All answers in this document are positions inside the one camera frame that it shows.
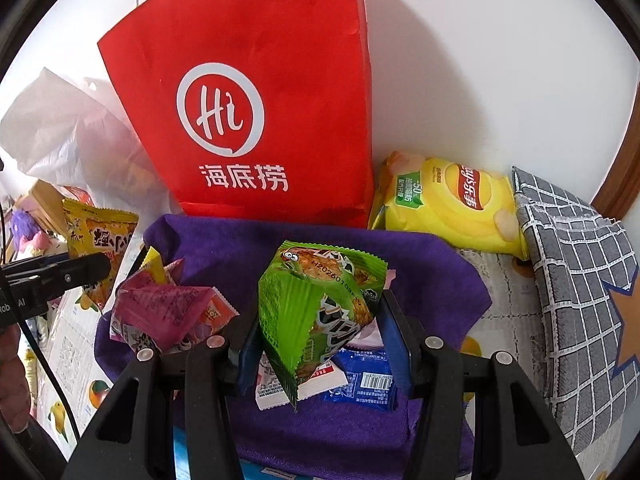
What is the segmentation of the person left hand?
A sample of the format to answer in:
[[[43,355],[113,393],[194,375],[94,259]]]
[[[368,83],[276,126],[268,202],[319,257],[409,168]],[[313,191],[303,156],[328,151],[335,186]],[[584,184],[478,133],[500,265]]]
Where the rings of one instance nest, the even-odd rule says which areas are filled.
[[[18,326],[11,325],[0,338],[1,414],[14,434],[27,428],[32,406],[24,365],[17,355],[20,336]]]

